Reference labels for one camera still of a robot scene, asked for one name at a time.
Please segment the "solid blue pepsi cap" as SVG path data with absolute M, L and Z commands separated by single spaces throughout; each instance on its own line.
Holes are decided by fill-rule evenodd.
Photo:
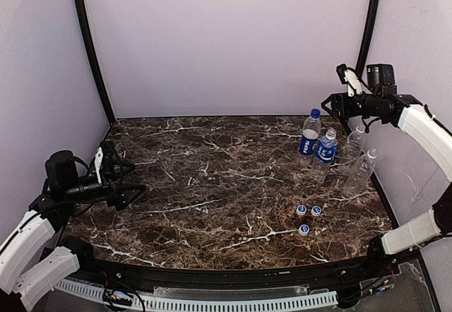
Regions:
M 311 110 L 310 117 L 313 118 L 314 120 L 319 119 L 320 115 L 321 115 L 321 111 L 319 109 L 314 108 Z

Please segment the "clear bottle blue pepsi label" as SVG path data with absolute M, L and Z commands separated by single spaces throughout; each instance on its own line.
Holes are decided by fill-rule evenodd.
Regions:
M 312 178 L 316 183 L 323 183 L 327 177 L 338 148 L 337 133 L 329 128 L 317 144 L 312 164 Z

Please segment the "blue white bottle cap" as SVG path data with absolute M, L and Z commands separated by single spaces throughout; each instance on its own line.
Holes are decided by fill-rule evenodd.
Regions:
M 307 224 L 301 224 L 298 228 L 298 233 L 301 236 L 307 236 L 310 232 L 310 227 Z
M 322 208 L 321 208 L 320 206 L 315 205 L 315 206 L 312 207 L 312 209 L 311 209 L 311 214 L 312 214 L 314 217 L 320 216 L 321 213 L 322 213 Z
M 297 206 L 296 213 L 299 216 L 303 216 L 307 213 L 307 207 L 305 205 Z

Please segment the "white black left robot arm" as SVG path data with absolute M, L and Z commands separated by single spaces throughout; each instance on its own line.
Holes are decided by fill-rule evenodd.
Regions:
M 31 311 L 60 281 L 76 272 L 99 277 L 108 275 L 95 264 L 93 246 L 68 236 L 31 269 L 32 257 L 66 225 L 98 203 L 126 209 L 146 187 L 124 182 L 135 165 L 124 162 L 113 142 L 100 143 L 94 158 L 85 163 L 70 150 L 49 157 L 47 178 L 41 194 L 29 205 L 18 226 L 1 245 L 1 310 Z

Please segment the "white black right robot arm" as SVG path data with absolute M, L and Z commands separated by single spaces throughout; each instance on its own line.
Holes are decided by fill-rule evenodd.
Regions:
M 368 65 L 359 76 L 341 64 L 335 73 L 344 89 L 321 108 L 369 128 L 365 147 L 381 150 L 374 175 L 395 210 L 394 229 L 372 238 L 367 256 L 389 259 L 451 237 L 451 132 L 427 105 L 398 92 L 391 65 Z

